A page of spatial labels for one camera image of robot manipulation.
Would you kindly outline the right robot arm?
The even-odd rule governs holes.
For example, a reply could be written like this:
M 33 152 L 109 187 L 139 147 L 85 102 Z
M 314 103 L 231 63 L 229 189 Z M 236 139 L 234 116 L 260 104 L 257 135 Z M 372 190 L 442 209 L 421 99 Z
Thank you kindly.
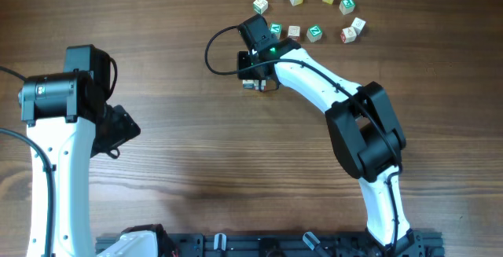
M 298 42 L 279 40 L 259 14 L 237 30 L 248 48 L 240 53 L 238 75 L 272 78 L 324 113 L 336 159 L 361 187 L 367 231 L 386 253 L 395 253 L 409 231 L 398 187 L 406 139 L 384 88 L 339 77 Z

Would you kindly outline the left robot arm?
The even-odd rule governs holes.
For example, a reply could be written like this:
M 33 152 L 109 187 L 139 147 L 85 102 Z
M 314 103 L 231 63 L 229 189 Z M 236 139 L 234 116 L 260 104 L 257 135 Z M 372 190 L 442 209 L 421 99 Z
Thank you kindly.
M 93 45 L 70 46 L 61 73 L 30 76 L 18 98 L 31 147 L 29 256 L 92 256 L 90 159 L 141 133 L 125 109 L 108 105 L 116 62 Z

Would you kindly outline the blue edged wooden block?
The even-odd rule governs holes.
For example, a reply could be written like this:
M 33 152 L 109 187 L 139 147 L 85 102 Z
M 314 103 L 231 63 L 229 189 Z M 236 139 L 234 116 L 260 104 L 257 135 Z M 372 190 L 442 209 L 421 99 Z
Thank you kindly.
M 242 84 L 243 84 L 244 89 L 249 89 L 249 90 L 255 89 L 255 81 L 254 80 L 243 80 Z

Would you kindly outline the red I wooden block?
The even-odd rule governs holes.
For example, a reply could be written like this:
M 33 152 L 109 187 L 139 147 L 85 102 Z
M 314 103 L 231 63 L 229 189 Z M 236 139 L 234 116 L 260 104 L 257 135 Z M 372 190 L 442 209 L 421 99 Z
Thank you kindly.
M 264 91 L 266 89 L 266 80 L 255 80 L 254 90 Z

